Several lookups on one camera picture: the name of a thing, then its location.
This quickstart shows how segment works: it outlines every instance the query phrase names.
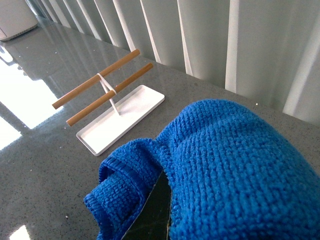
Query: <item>white curtain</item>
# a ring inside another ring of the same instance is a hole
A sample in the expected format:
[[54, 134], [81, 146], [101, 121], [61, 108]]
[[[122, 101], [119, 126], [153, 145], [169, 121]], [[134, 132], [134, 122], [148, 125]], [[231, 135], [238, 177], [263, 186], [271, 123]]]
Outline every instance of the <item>white curtain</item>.
[[33, 12], [320, 126], [320, 0], [26, 0]]

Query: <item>gray countertop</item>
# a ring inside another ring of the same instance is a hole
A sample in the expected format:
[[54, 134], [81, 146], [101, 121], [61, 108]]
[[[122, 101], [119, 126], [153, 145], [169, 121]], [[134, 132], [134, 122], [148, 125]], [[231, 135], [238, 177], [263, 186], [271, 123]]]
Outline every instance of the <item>gray countertop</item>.
[[143, 84], [164, 94], [165, 101], [101, 156], [94, 156], [76, 133], [110, 104], [73, 127], [66, 120], [102, 96], [101, 86], [57, 111], [50, 104], [128, 52], [43, 19], [38, 28], [0, 45], [0, 123], [4, 123], [0, 139], [20, 136], [0, 150], [1, 240], [8, 240], [21, 226], [31, 240], [95, 239], [99, 227], [83, 197], [98, 184], [101, 161], [130, 140], [156, 137], [185, 106], [202, 99], [228, 99], [248, 107], [284, 135], [320, 174], [320, 127], [142, 56], [107, 77], [115, 86], [145, 64], [154, 64], [114, 100]]

